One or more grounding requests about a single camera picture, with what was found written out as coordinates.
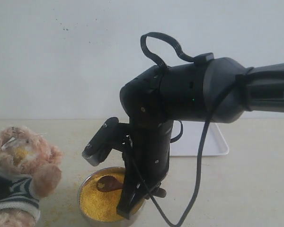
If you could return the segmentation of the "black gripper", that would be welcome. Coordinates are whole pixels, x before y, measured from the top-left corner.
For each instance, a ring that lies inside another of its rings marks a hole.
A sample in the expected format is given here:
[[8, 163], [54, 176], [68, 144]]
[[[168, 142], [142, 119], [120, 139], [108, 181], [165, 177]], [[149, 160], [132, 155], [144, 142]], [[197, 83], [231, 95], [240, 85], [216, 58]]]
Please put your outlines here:
[[144, 203], [143, 183], [152, 189], [152, 196], [162, 198], [160, 186], [169, 171], [169, 151], [125, 151], [122, 158], [125, 176], [116, 212], [130, 219]]

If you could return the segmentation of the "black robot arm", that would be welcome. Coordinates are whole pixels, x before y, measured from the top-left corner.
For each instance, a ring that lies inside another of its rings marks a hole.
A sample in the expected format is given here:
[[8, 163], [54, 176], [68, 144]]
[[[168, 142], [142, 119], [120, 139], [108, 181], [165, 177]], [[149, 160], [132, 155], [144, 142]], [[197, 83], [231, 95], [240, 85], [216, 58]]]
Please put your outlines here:
[[83, 156], [97, 166], [113, 149], [123, 153], [125, 182], [116, 211], [129, 218], [169, 170], [174, 121], [231, 123], [245, 111], [284, 113], [284, 63], [245, 68], [230, 58], [153, 66], [120, 91], [128, 123], [105, 121]]

